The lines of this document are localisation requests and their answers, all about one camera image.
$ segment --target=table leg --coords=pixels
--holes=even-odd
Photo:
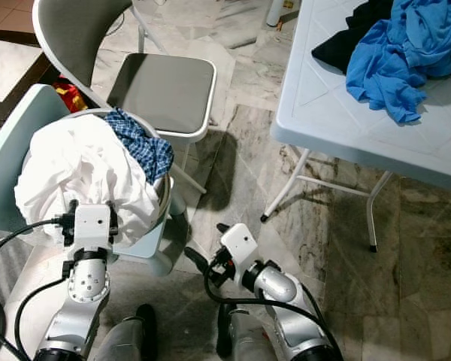
[[[304,152],[302,153],[301,158],[298,161],[298,164],[295,166],[294,172],[291,175],[291,178],[287,181],[284,188],[280,191],[279,195],[276,197],[276,199],[272,202],[272,204],[269,206],[269,208],[264,212],[264,214],[261,216],[261,222],[265,222],[268,220],[268,218],[271,216],[272,212],[276,209],[279,202],[284,198],[284,196],[291,190],[292,185],[294,184],[295,180],[298,178],[299,173],[301,172],[302,168],[304,167],[304,164],[307,161],[307,158],[309,157],[310,150],[304,149]]]
[[[366,216],[368,218],[368,231],[369,231],[369,250],[377,253],[376,243],[376,230],[374,229],[374,217],[373,217],[373,203],[377,194],[384,187],[388,179],[391,177],[390,171],[385,171],[381,179],[376,183],[373,190],[369,194],[368,203],[366,204]]]

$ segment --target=white plastic table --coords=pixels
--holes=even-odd
[[[430,80],[428,99],[419,107],[422,117],[399,126],[385,111],[372,111],[346,91],[346,77],[310,52],[340,30],[346,17],[363,0],[302,0],[292,51],[271,135],[305,148],[283,190],[261,217],[265,222],[295,180],[368,197],[370,249],[377,252],[372,205],[391,174],[398,173],[451,189],[451,77]],[[386,172],[371,193],[351,190],[300,175],[310,150]]]

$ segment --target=blue cloth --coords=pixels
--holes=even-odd
[[[108,113],[105,121],[112,127],[130,155],[141,165],[149,184],[153,184],[168,173],[174,161],[174,151],[168,141],[149,138],[144,128],[119,108]]]
[[[418,120],[427,76],[451,74],[451,0],[395,0],[358,43],[346,86],[371,109],[386,108],[398,123]]]

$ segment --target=blue plaid shirt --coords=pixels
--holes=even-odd
[[[120,108],[114,108],[107,114],[105,121],[130,155],[141,165],[149,184],[168,173],[174,161],[174,151],[168,141],[150,138],[145,130]]]

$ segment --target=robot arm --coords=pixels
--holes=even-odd
[[[222,274],[211,271],[210,275],[204,275],[210,277],[216,286],[220,287],[227,278],[231,278],[239,288],[254,293],[258,301],[278,301],[310,314],[302,284],[296,277],[282,272],[274,262],[264,263],[261,260],[257,243],[244,224],[239,223],[228,229],[220,243],[222,248],[216,253],[211,265],[220,264],[225,271]],[[207,260],[190,248],[186,250],[186,255],[198,264],[199,269],[204,270]],[[266,308],[274,320],[278,340],[287,360],[342,359],[340,352],[331,344],[335,344],[335,341],[330,340],[322,329],[325,325],[321,327],[303,314],[284,307],[268,305]]]
[[[110,292],[107,262],[112,260],[117,214],[112,204],[78,205],[63,216],[65,245],[71,248],[64,269],[68,291],[62,308],[45,332],[34,360],[86,359],[98,327],[98,315]]]

